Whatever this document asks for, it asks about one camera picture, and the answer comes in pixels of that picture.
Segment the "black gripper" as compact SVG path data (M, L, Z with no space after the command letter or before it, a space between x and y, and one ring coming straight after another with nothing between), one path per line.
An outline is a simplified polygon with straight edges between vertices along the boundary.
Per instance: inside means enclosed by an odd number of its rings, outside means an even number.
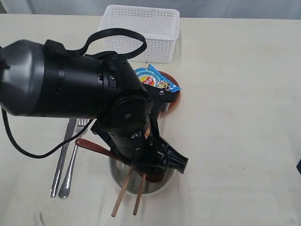
M184 173L188 158L177 152L166 140L160 137L156 117L150 117L141 130L126 134L109 132L100 119L97 119L91 131L98 135L109 147L110 152L142 175L162 177L167 168Z

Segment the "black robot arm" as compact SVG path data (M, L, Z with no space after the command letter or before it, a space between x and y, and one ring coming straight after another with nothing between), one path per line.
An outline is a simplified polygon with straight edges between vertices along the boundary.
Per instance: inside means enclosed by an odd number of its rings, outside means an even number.
M0 106L8 114L89 119L109 155L138 173L185 171L188 158L159 134L158 117L178 93L142 83L126 57L68 52L51 40L18 40L0 50Z

